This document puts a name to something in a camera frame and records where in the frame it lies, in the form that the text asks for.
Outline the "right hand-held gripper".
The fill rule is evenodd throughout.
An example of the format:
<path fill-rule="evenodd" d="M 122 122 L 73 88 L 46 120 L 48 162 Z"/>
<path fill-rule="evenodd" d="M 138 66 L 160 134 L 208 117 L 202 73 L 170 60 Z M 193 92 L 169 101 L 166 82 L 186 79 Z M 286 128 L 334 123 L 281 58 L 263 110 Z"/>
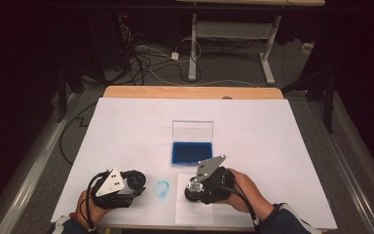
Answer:
<path fill-rule="evenodd" d="M 190 182 L 198 182 L 204 186 L 204 194 L 201 197 L 206 205 L 227 200 L 234 187 L 235 176 L 221 164 L 226 156 L 216 156 L 202 160 L 198 163 L 196 175 L 190 178 Z"/>

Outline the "round stamp with clear knob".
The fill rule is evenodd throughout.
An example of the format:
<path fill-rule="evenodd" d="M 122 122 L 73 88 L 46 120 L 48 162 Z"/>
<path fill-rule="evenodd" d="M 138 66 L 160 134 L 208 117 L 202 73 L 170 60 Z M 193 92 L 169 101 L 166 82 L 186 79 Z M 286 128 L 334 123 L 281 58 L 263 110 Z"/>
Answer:
<path fill-rule="evenodd" d="M 189 202 L 198 202 L 204 194 L 204 186 L 198 182 L 189 183 L 184 189 L 184 196 Z"/>

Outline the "grey metal floor rail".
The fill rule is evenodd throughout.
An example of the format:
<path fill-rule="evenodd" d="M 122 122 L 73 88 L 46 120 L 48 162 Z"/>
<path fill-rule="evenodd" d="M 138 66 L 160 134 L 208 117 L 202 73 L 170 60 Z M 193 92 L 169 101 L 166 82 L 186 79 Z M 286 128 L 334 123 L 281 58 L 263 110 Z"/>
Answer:
<path fill-rule="evenodd" d="M 374 159 L 339 97 L 333 100 L 332 133 L 324 126 L 324 104 L 311 102 L 310 106 L 332 148 L 355 212 L 366 233 L 374 234 Z"/>
<path fill-rule="evenodd" d="M 58 118 L 57 108 L 13 173 L 0 195 L 0 234 L 11 234 L 26 209 L 45 170 L 56 142 L 81 94 L 71 94 L 66 101 L 66 112 Z"/>

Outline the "small white paper sheet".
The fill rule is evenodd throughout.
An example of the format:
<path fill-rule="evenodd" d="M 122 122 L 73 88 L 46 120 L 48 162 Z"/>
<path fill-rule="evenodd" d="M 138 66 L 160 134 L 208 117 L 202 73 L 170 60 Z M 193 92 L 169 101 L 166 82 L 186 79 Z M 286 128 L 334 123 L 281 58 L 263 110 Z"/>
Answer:
<path fill-rule="evenodd" d="M 211 226 L 213 224 L 212 205 L 201 202 L 190 202 L 184 190 L 192 175 L 180 174 L 177 178 L 177 195 L 175 203 L 175 224 L 187 226 Z"/>

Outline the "wooden table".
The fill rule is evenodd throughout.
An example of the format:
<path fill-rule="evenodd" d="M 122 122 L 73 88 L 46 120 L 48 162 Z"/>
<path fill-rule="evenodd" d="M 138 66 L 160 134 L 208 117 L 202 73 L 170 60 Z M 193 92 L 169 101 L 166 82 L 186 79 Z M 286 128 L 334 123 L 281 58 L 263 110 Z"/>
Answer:
<path fill-rule="evenodd" d="M 284 99 L 277 89 L 212 87 L 110 87 L 104 98 Z"/>

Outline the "white metal desk frame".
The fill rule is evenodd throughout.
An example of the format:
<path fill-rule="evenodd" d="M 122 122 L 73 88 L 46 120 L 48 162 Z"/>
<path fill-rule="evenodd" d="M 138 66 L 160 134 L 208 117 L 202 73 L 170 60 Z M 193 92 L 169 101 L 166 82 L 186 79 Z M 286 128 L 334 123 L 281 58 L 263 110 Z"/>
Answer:
<path fill-rule="evenodd" d="M 203 7 L 208 4 L 210 7 L 228 5 L 239 7 L 273 7 L 275 10 L 286 10 L 290 7 L 310 8 L 322 7 L 324 0 L 177 0 L 188 3 L 192 7 Z M 264 52 L 258 55 L 266 83 L 276 83 L 269 64 L 269 55 L 273 47 L 277 32 L 281 23 L 281 14 L 275 14 L 269 22 L 238 22 L 232 19 L 203 20 L 194 13 L 191 20 L 191 49 L 189 56 L 188 80 L 197 81 L 199 75 L 198 58 L 202 48 L 198 42 L 199 38 L 227 38 L 227 39 L 250 39 L 266 40 L 267 45 Z"/>

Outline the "black metal stand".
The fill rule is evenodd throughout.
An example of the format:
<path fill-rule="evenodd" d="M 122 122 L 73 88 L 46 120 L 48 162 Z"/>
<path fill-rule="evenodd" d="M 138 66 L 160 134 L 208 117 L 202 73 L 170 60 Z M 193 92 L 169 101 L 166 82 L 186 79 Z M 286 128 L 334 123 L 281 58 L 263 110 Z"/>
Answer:
<path fill-rule="evenodd" d="M 73 94 L 81 94 L 84 91 L 79 67 L 76 64 L 63 64 L 57 73 L 58 81 L 58 117 L 60 123 L 67 110 L 66 86 L 69 86 Z"/>
<path fill-rule="evenodd" d="M 280 89 L 283 94 L 293 90 L 305 90 L 308 101 L 324 100 L 323 124 L 330 134 L 332 129 L 333 100 L 335 91 L 335 69 L 326 64 L 305 78 L 284 86 Z"/>

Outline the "person's left hand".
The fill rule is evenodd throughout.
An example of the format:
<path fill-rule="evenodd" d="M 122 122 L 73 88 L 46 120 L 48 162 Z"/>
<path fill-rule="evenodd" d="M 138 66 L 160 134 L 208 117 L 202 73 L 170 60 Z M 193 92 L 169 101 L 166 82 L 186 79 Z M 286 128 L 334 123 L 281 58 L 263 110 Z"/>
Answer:
<path fill-rule="evenodd" d="M 90 228 L 94 228 L 103 220 L 105 215 L 109 213 L 109 210 L 98 207 L 94 203 L 94 200 L 88 195 L 88 191 L 85 190 L 79 197 L 75 213 L 82 218 Z"/>

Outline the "person's right hand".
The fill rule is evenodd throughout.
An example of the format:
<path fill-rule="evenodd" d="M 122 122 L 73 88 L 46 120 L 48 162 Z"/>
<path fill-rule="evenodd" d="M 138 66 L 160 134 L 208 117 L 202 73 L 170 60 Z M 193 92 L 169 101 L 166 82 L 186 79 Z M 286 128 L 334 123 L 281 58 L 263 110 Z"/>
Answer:
<path fill-rule="evenodd" d="M 274 210 L 274 206 L 262 196 L 256 184 L 248 175 L 234 169 L 230 169 L 230 172 L 235 176 L 236 184 L 234 189 L 248 200 L 257 218 L 260 221 L 264 221 Z M 232 206 L 239 212 L 249 212 L 246 203 L 236 194 L 231 194 L 223 203 Z"/>

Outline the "large white table cover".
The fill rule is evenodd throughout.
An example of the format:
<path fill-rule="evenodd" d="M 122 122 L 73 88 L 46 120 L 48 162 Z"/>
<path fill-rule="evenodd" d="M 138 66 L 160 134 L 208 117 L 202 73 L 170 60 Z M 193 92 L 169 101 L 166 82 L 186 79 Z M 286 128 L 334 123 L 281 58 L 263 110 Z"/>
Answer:
<path fill-rule="evenodd" d="M 98 101 L 53 217 L 74 211 L 90 180 L 107 169 L 137 170 L 146 189 L 126 209 L 109 213 L 104 226 L 248 230 L 248 214 L 212 205 L 211 226 L 175 224 L 177 178 L 193 167 L 171 163 L 172 121 L 212 121 L 213 153 L 224 166 L 247 174 L 272 203 L 286 203 L 319 229 L 337 224 L 285 99 L 112 98 Z"/>

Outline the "blue ink pad clear case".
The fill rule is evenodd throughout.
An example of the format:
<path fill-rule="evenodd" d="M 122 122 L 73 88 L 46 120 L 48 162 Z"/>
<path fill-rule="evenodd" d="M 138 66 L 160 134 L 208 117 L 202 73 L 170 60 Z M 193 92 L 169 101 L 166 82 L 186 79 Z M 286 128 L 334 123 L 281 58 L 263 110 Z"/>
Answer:
<path fill-rule="evenodd" d="M 197 165 L 212 157 L 212 121 L 172 121 L 173 165 Z"/>

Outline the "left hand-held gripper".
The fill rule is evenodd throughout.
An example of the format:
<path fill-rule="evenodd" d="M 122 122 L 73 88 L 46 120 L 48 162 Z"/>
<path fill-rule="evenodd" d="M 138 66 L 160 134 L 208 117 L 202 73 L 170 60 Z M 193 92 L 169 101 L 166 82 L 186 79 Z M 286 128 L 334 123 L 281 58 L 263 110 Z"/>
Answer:
<path fill-rule="evenodd" d="M 146 176 L 136 170 L 121 172 L 114 168 L 96 175 L 91 184 L 91 197 L 98 207 L 105 210 L 128 208 L 145 190 Z"/>

